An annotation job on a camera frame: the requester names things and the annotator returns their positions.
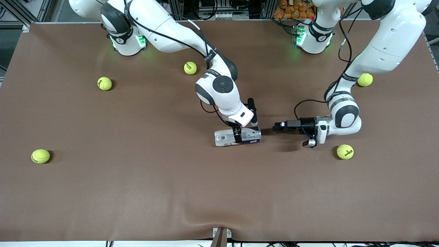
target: yellow-green tennis ball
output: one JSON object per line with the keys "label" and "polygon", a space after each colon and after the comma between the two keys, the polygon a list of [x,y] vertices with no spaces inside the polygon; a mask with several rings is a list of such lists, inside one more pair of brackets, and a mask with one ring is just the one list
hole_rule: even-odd
{"label": "yellow-green tennis ball", "polygon": [[50,154],[45,149],[37,149],[33,151],[30,158],[32,159],[33,162],[37,164],[42,164],[42,163],[46,163],[49,160]]}
{"label": "yellow-green tennis ball", "polygon": [[340,145],[337,148],[337,155],[343,160],[349,160],[354,155],[354,149],[346,144]]}
{"label": "yellow-green tennis ball", "polygon": [[97,86],[104,91],[110,89],[112,85],[113,84],[111,83],[111,80],[108,77],[101,77],[99,78],[99,80],[97,80]]}
{"label": "yellow-green tennis ball", "polygon": [[358,85],[360,85],[362,87],[367,87],[370,84],[372,84],[373,81],[374,81],[374,78],[371,74],[364,73],[358,78],[357,82],[358,82]]}
{"label": "yellow-green tennis ball", "polygon": [[188,75],[193,75],[197,72],[197,65],[194,62],[187,62],[184,64],[184,71]]}

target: table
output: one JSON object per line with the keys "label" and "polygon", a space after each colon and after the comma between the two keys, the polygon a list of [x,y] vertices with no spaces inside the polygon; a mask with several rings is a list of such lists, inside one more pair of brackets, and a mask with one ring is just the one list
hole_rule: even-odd
{"label": "table", "polygon": [[[439,238],[439,76],[424,37],[393,72],[353,88],[359,133],[303,149],[304,136],[270,129],[338,78],[340,32],[309,55],[269,21],[199,25],[238,66],[263,142],[215,147],[214,131],[226,127],[200,109],[195,52],[149,45],[123,57],[98,24],[32,24],[0,89],[1,241],[188,240],[213,227],[241,241]],[[354,54],[377,29],[355,24]],[[184,74],[187,61],[195,76]],[[98,89],[101,76],[113,90]],[[348,161],[334,154],[344,143],[355,149]],[[38,148],[51,150],[49,164],[32,163]]]}

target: robotic arm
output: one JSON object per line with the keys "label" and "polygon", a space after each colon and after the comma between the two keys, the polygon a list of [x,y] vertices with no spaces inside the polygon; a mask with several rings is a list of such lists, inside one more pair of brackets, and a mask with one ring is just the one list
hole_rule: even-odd
{"label": "robotic arm", "polygon": [[[324,1],[332,3],[332,0],[318,0],[318,2]],[[421,13],[426,11],[430,3],[431,0],[361,0],[363,9],[370,17],[380,19],[380,27],[366,49],[325,92],[324,98],[331,111],[330,115],[275,123],[273,130],[299,131],[308,135],[310,139],[303,143],[304,147],[323,144],[326,137],[331,134],[347,135],[358,132],[362,122],[359,117],[359,107],[351,94],[351,87],[363,73],[387,73],[402,62],[424,30],[425,18]],[[325,13],[325,11],[318,12],[319,15]],[[338,10],[333,16],[339,18]]]}
{"label": "robotic arm", "polygon": [[257,124],[253,111],[240,100],[234,82],[238,76],[236,65],[204,37],[177,23],[156,0],[69,1],[72,9],[84,17],[95,18],[98,7],[100,20],[122,55],[134,55],[144,47],[139,42],[140,36],[166,53],[194,49],[212,63],[195,84],[198,97],[206,104],[217,106],[231,127],[245,127],[250,121],[252,125]]}

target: brown table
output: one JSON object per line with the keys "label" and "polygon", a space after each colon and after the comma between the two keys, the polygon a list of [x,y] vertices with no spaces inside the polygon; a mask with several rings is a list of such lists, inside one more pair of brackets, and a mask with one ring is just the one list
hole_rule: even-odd
{"label": "brown table", "polygon": [[[200,109],[195,52],[148,46],[123,57],[98,24],[34,24],[0,89],[1,241],[202,239],[218,226],[246,241],[439,239],[439,76],[424,37],[395,71],[353,88],[358,134],[303,149],[304,136],[270,128],[338,78],[340,32],[308,55],[268,21],[199,25],[239,67],[263,143],[214,146],[225,126]],[[355,54],[377,29],[356,23]],[[101,76],[113,90],[97,88]],[[325,113],[318,103],[298,110]],[[344,143],[355,148],[348,161],[334,156]],[[31,161],[39,148],[52,151],[49,164]]]}

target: cylindrical can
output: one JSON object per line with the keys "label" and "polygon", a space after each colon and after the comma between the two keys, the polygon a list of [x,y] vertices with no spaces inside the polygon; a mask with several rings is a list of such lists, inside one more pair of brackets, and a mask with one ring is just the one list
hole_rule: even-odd
{"label": "cylindrical can", "polygon": [[257,143],[261,141],[261,129],[259,127],[248,127],[241,129],[242,142],[235,142],[233,130],[215,131],[215,145],[218,147]]}

